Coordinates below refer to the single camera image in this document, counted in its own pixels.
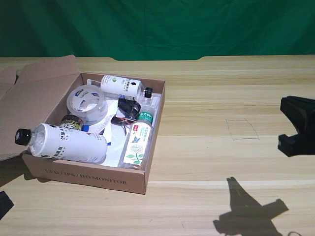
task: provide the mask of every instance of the open cardboard box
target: open cardboard box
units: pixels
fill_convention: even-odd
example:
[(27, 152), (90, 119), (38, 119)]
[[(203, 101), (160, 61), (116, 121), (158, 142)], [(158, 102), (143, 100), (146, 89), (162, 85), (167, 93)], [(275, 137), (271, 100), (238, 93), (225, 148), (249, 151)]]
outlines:
[(87, 79), (101, 81), (103, 74), (80, 73), (73, 55), (29, 64), (19, 74), (0, 72), (0, 160), (20, 155), (34, 177), (113, 190), (145, 194), (165, 97), (165, 81), (120, 75), (141, 80), (161, 94), (145, 170), (34, 157), (14, 143), (18, 128), (35, 129), (40, 123), (59, 125), (68, 114), (66, 99)]

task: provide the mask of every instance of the wood grain surface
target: wood grain surface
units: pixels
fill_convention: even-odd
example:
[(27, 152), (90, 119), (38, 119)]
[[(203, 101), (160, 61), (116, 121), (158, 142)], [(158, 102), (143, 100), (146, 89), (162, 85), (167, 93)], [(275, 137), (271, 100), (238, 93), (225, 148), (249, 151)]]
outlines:
[[(40, 59), (0, 58), (0, 70)], [(281, 199), (288, 210), (264, 224), (276, 207), (237, 205), (232, 218), (221, 216), (227, 235), (315, 235), (315, 156), (277, 149), (278, 135), (296, 133), (281, 98), (315, 99), (314, 55), (77, 63), (86, 72), (166, 80), (147, 194), (33, 179), (14, 158), (0, 163), (0, 191), (15, 204), (1, 236), (219, 236), (213, 221), (231, 211), (236, 191), (229, 177), (261, 205)]]

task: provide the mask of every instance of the blue bottle cap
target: blue bottle cap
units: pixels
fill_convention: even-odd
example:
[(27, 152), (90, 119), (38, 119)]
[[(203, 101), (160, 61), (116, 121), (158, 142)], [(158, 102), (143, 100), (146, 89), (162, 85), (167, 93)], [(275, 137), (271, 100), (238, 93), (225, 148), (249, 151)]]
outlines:
[(84, 124), (83, 126), (82, 126), (82, 131), (84, 131), (84, 132), (88, 132), (89, 131), (89, 126), (87, 125), (87, 124)]

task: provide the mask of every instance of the bottle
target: bottle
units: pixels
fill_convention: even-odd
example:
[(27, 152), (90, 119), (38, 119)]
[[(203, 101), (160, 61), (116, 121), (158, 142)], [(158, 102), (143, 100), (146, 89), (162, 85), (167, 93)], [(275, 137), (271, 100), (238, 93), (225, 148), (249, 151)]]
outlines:
[(138, 119), (132, 124), (122, 151), (118, 167), (144, 170), (149, 155), (154, 108), (141, 107)]
[(153, 89), (145, 87), (140, 80), (113, 75), (104, 75), (100, 84), (103, 92), (118, 94), (119, 98), (139, 101), (141, 97), (151, 98)]
[(107, 141), (101, 135), (40, 124), (33, 132), (18, 129), (15, 143), (29, 145), (33, 156), (100, 164), (105, 160)]

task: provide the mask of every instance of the roll of clear tape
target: roll of clear tape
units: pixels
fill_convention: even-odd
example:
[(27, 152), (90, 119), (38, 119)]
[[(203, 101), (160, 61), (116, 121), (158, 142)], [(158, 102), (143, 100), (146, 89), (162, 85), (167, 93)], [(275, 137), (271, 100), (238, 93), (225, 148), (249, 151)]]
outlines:
[(67, 107), (86, 125), (100, 122), (108, 109), (104, 92), (94, 85), (83, 85), (73, 90), (68, 96)]

